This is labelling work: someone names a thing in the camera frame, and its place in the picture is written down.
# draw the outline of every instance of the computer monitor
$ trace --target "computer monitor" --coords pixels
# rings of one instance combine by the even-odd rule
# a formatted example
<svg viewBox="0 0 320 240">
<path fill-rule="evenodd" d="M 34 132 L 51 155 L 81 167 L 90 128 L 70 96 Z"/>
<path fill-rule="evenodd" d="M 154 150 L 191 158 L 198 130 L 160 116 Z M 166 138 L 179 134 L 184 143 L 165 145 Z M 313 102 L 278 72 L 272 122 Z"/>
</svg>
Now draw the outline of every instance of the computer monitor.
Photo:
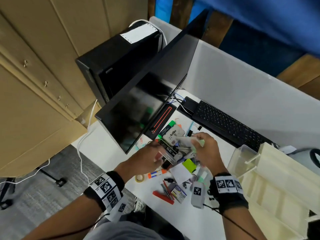
<svg viewBox="0 0 320 240">
<path fill-rule="evenodd" d="M 95 117 L 128 153 L 187 76 L 208 10 L 202 11 Z"/>
</svg>

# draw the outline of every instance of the tape roll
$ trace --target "tape roll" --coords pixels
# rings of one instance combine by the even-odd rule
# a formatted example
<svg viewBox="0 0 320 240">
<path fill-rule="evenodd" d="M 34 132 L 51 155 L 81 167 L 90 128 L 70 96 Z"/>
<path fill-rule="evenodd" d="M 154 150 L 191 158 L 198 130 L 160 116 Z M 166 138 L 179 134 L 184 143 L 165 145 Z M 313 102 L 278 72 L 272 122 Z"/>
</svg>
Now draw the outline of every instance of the tape roll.
<svg viewBox="0 0 320 240">
<path fill-rule="evenodd" d="M 136 180 L 137 183 L 141 183 L 144 181 L 144 175 L 136 175 L 134 176 L 134 179 Z"/>
</svg>

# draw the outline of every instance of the black keyboard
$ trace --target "black keyboard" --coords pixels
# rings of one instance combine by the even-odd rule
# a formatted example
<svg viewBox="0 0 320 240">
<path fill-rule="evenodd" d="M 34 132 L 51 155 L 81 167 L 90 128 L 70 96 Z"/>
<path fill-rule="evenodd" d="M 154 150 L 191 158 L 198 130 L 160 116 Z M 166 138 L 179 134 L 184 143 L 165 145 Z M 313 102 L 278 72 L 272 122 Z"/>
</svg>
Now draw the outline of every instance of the black keyboard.
<svg viewBox="0 0 320 240">
<path fill-rule="evenodd" d="M 267 142 L 272 145 L 272 141 L 266 137 L 204 101 L 200 101 L 192 119 L 232 141 L 238 147 L 247 145 L 258 152 L 262 143 Z"/>
</svg>

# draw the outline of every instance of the wristband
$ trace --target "wristband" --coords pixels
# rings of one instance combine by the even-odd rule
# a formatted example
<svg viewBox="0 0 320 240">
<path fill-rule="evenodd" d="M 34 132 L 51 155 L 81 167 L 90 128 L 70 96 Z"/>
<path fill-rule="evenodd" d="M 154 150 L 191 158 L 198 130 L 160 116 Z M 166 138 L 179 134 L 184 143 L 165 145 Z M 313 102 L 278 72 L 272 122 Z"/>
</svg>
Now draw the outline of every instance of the wristband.
<svg viewBox="0 0 320 240">
<path fill-rule="evenodd" d="M 243 196 L 243 189 L 239 180 L 230 173 L 219 173 L 210 181 L 210 193 L 219 202 L 219 212 L 249 204 Z"/>
<path fill-rule="evenodd" d="M 110 171 L 96 178 L 83 194 L 94 199 L 103 212 L 109 213 L 122 198 L 121 191 L 124 186 L 125 183 L 120 175 Z"/>
</svg>

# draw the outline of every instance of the gray shirt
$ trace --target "gray shirt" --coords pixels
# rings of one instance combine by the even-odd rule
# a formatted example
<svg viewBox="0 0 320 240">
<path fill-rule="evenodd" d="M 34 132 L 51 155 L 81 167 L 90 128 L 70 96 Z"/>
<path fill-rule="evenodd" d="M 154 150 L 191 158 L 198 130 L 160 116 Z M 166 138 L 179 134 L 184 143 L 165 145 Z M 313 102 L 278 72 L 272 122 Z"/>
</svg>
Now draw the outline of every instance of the gray shirt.
<svg viewBox="0 0 320 240">
<path fill-rule="evenodd" d="M 83 240 L 163 240 L 154 230 L 130 221 L 105 222 L 89 232 Z"/>
</svg>

